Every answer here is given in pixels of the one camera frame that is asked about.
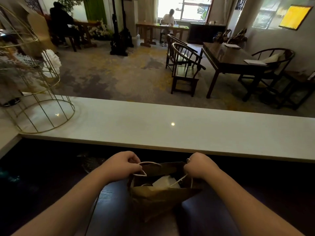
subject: paper bag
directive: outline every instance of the paper bag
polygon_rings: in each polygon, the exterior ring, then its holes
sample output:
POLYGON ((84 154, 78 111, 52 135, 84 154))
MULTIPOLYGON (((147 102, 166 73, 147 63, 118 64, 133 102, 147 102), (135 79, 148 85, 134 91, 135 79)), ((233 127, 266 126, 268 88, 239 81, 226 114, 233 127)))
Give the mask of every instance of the paper bag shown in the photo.
POLYGON ((198 184, 192 184, 191 178, 185 177, 179 181, 181 188, 156 188, 152 183, 160 177, 170 175, 179 180, 185 176, 184 162, 169 162, 143 165, 142 170, 147 176, 132 175, 128 181, 128 191, 140 217, 147 222, 150 218, 171 210, 201 191, 198 184))

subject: carpet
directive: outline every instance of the carpet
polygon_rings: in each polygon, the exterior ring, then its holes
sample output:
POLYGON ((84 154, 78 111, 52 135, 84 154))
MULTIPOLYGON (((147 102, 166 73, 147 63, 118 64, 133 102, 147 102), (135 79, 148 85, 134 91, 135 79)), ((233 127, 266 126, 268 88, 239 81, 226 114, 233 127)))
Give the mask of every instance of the carpet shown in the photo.
MULTIPOLYGON (((207 99, 214 69, 204 57, 201 64, 206 70, 198 74, 195 96, 174 92, 171 94, 172 72, 165 69, 166 47, 159 45, 128 49, 128 57, 110 55, 109 41, 96 41, 97 48, 88 48, 73 52, 71 48, 58 49, 61 67, 61 84, 59 94, 84 97, 156 103, 196 108, 268 113, 278 115, 308 116, 315 114, 303 106, 298 111, 289 108, 275 109, 276 106, 265 105, 252 95, 243 102, 245 88, 237 81, 238 75, 220 74, 212 92, 207 99)), ((191 45, 199 51, 201 46, 191 45)))

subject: dark hair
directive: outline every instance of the dark hair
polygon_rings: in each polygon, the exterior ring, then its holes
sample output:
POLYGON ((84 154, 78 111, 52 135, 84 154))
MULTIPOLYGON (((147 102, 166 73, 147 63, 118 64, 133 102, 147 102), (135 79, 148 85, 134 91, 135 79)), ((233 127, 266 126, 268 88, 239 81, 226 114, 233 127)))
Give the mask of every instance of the dark hair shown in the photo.
POLYGON ((62 8, 63 7, 63 5, 60 2, 57 2, 57 1, 55 1, 53 3, 53 6, 56 7, 56 8, 62 8))

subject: yellow wall art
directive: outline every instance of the yellow wall art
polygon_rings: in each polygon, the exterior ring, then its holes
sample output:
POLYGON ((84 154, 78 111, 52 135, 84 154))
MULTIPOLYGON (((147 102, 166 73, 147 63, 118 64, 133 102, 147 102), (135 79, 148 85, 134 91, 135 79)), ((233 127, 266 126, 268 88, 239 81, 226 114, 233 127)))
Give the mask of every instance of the yellow wall art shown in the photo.
POLYGON ((297 30, 312 8, 310 6, 291 5, 279 26, 297 30))

